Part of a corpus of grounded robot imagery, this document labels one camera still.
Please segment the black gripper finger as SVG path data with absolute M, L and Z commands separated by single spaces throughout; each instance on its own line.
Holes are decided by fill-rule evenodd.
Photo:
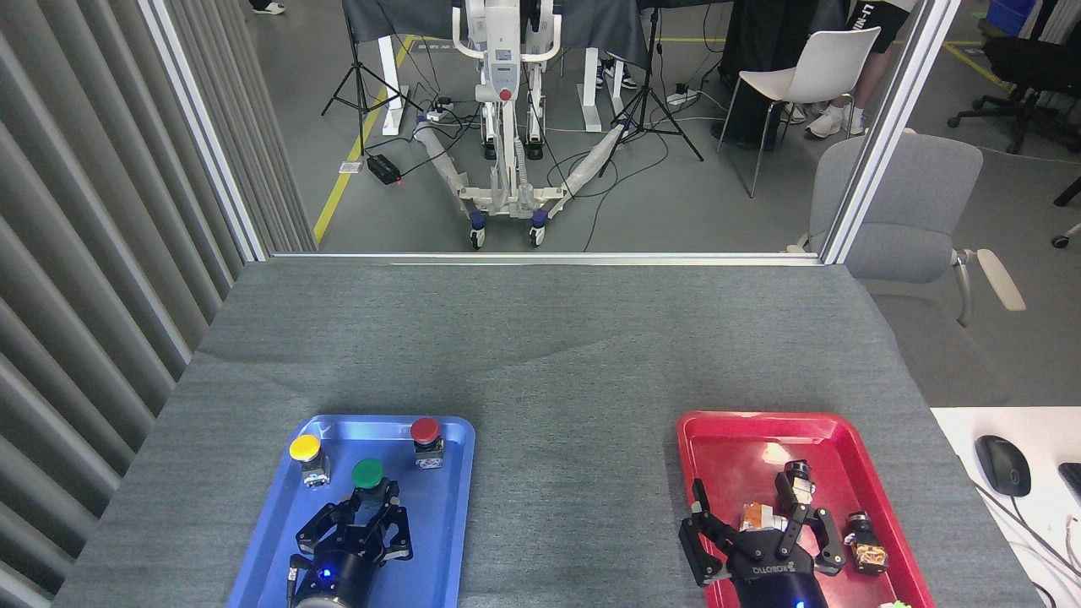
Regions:
M 744 553 L 744 543 L 740 541 L 740 531 L 737 528 L 713 516 L 702 478 L 693 480 L 692 495 L 691 515 L 681 520 L 679 540 L 684 554 L 686 554 L 688 566 L 695 578 L 696 585 L 699 589 L 707 589 L 708 585 L 723 580 L 723 578 L 732 578 L 734 574 L 740 576 L 740 569 L 732 570 L 731 566 L 733 563 L 742 566 L 742 563 L 722 561 L 721 558 L 705 550 L 702 538 L 709 540 L 728 557 L 733 557 L 736 553 Z
M 316 512 L 316 515 L 308 520 L 301 531 L 295 536 L 295 541 L 301 551 L 313 551 L 317 543 L 321 541 L 335 527 L 350 526 L 355 523 L 356 512 L 361 505 L 360 499 L 349 497 L 337 503 L 326 503 L 323 508 Z
M 401 503 L 399 493 L 397 481 L 383 480 L 381 507 L 375 516 L 376 540 L 381 543 L 381 563 L 409 561 L 413 557 L 408 508 Z
M 788 516 L 788 526 L 780 536 L 780 558 L 795 558 L 798 538 L 803 524 L 810 524 L 814 531 L 819 552 L 813 558 L 814 570 L 835 577 L 846 564 L 843 542 L 838 532 L 835 516 L 829 508 L 814 508 L 811 505 L 795 505 Z

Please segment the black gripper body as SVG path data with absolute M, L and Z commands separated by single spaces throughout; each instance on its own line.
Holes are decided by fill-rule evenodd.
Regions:
M 383 565 L 383 534 L 347 529 L 317 543 L 313 558 L 295 554 L 301 582 L 292 584 L 293 604 L 366 604 Z
M 799 544 L 786 556 L 776 553 L 779 530 L 744 531 L 748 551 L 732 548 L 726 566 L 740 607 L 826 607 L 815 561 Z

